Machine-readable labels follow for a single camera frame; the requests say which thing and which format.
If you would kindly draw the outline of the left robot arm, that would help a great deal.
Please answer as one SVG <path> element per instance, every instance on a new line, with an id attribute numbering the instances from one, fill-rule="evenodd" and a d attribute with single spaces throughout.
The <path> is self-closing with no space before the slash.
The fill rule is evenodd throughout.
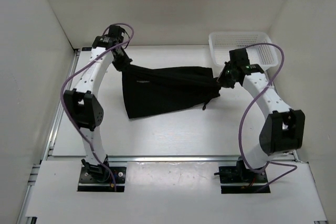
<path id="1" fill-rule="evenodd" d="M 72 76 L 80 75 L 79 81 L 71 90 L 65 90 L 61 97 L 68 118 L 82 137 L 86 152 L 82 164 L 86 172 L 100 183 L 115 184 L 116 181 L 102 145 L 100 124 L 104 110 L 97 96 L 110 64 L 124 59 L 124 43 L 124 32 L 96 37 L 89 61 Z"/>

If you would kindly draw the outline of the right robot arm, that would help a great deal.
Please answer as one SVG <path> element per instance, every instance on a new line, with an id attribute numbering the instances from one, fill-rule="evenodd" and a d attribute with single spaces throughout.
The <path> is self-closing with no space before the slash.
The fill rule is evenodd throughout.
<path id="1" fill-rule="evenodd" d="M 238 128 L 238 146 L 243 164 L 236 168 L 236 177 L 240 181 L 247 182 L 255 174 L 262 173 L 275 156 L 302 147 L 306 118 L 304 112 L 294 110 L 280 98 L 259 65 L 226 62 L 217 82 L 223 88 L 234 88 L 239 83 L 253 98 Z M 259 142 L 245 153 L 242 144 L 244 120 L 254 104 L 258 105 L 265 122 L 259 134 Z"/>

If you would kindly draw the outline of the black shorts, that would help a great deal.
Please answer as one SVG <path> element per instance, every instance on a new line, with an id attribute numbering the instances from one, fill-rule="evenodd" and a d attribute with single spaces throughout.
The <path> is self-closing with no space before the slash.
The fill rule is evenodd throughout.
<path id="1" fill-rule="evenodd" d="M 220 96 L 211 68 L 199 66 L 150 69 L 116 65 L 122 73 L 122 93 L 129 119 L 186 110 Z"/>

